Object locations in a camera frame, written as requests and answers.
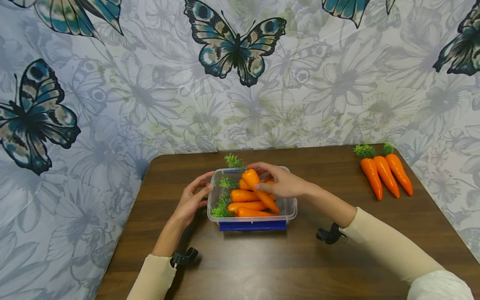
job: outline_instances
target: person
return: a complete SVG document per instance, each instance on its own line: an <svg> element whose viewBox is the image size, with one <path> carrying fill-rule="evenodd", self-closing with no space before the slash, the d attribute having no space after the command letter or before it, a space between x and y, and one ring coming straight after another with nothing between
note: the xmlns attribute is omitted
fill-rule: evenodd
<svg viewBox="0 0 480 300"><path fill-rule="evenodd" d="M260 175L262 181L274 179L275 184L257 184L256 188L282 198L298 197L311 201L340 227L340 231L369 252L381 265L394 272L410 285L407 300L472 300L466 283L446 271L438 262L400 232L342 199L287 171L264 162L248 165ZM160 300L175 276L170 265L180 237L193 220L195 211L206 206L203 200L212 190L206 180L213 172L205 173L190 183L180 198L178 207L163 228L153 251L128 295L127 300Z"/></svg>

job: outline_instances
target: curtain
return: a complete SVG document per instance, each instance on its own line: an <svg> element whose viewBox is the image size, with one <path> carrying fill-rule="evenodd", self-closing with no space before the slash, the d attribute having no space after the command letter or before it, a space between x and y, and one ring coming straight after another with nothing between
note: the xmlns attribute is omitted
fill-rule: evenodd
<svg viewBox="0 0 480 300"><path fill-rule="evenodd" d="M479 13L0 0L0 299L93 299L164 154L392 142L480 261Z"/></svg>

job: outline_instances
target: carrot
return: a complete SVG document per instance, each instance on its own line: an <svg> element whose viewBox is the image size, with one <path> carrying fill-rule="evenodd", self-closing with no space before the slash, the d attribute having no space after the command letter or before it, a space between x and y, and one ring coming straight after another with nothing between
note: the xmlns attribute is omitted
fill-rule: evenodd
<svg viewBox="0 0 480 300"><path fill-rule="evenodd" d="M393 175L395 175L396 180L400 183L403 189L407 192L409 196L413 195L413 186L408 178L405 170L403 169L402 162L400 158L394 153L395 148L390 143L385 143L383 155L387 161L388 166L390 167Z"/></svg>
<svg viewBox="0 0 480 300"><path fill-rule="evenodd" d="M373 161L377 166L378 174L380 175L380 178L384 182L385 186L393 194L393 196L395 196L395 198L400 198L400 191L398 189L398 185L395 181L395 178L393 178L392 171L390 170L390 167L388 166L385 157L375 156L373 158Z"/></svg>
<svg viewBox="0 0 480 300"><path fill-rule="evenodd" d="M268 184L275 184L274 181L267 181ZM245 180L240 179L239 181L239 189L244 190L244 191L251 191L252 189L248 186L248 184L245 182Z"/></svg>
<svg viewBox="0 0 480 300"><path fill-rule="evenodd" d="M239 207L237 209L237 216L238 217L249 217L249 216L277 216L275 214L261 212L258 210L249 209L247 207Z"/></svg>
<svg viewBox="0 0 480 300"><path fill-rule="evenodd" d="M251 191L232 190L230 197L232 202L260 201L260 198Z"/></svg>
<svg viewBox="0 0 480 300"><path fill-rule="evenodd" d="M270 198L270 195L263 192L259 191L255 188L255 184L260 183L260 177L258 177L257 172L255 172L254 169L248 169L246 170L241 178L245 180L245 182L250 186L250 188L253 190L253 192L260 198L260 200L265 203L265 205L271 209L275 213L279 213L280 210L278 209L278 206L275 204L275 201Z"/></svg>
<svg viewBox="0 0 480 300"><path fill-rule="evenodd" d="M378 200L382 200L384 196L384 191L382 188L382 183L378 177L377 166L373 157L375 157L375 151L370 145L357 145L353 150L356 155L360 156L362 160L360 161L360 167L368 179L368 182L373 190L373 193Z"/></svg>
<svg viewBox="0 0 480 300"><path fill-rule="evenodd" d="M231 212L237 212L239 207L246 207L258 211L267 209L266 205L262 201L230 203L227 209Z"/></svg>

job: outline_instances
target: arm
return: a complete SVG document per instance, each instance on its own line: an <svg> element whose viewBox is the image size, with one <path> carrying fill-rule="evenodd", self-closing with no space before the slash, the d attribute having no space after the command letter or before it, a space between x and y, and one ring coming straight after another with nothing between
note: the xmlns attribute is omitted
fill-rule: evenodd
<svg viewBox="0 0 480 300"><path fill-rule="evenodd" d="M183 190L177 209L163 227L152 253L145 258L127 300L160 300L165 297L177 272L170 265L170 259L185 228L193 221L195 211L206 206L207 201L203 198L211 192L212 186L205 180L212 175L213 172L208 172L197 177ZM195 193L199 187L204 188Z"/></svg>
<svg viewBox="0 0 480 300"><path fill-rule="evenodd" d="M263 182L275 179L276 184L258 185L258 189L282 197L302 197L314 203L348 236L379 263L392 270L399 278L411 284L416 278L444 268L420 247L384 222L355 208L319 186L266 163L247 166L268 172Z"/></svg>

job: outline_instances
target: left hand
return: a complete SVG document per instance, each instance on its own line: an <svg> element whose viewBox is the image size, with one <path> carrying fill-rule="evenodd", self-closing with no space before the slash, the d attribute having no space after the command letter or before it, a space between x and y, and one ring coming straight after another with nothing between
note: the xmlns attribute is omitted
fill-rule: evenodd
<svg viewBox="0 0 480 300"><path fill-rule="evenodd" d="M203 200L203 198L212 191L213 186L206 179L212 177L213 173L213 171L210 171L200 175L183 189L179 204L172 215L172 218L180 220L183 229L193 221L197 209L207 205L207 201ZM203 187L203 189L195 193L200 187Z"/></svg>

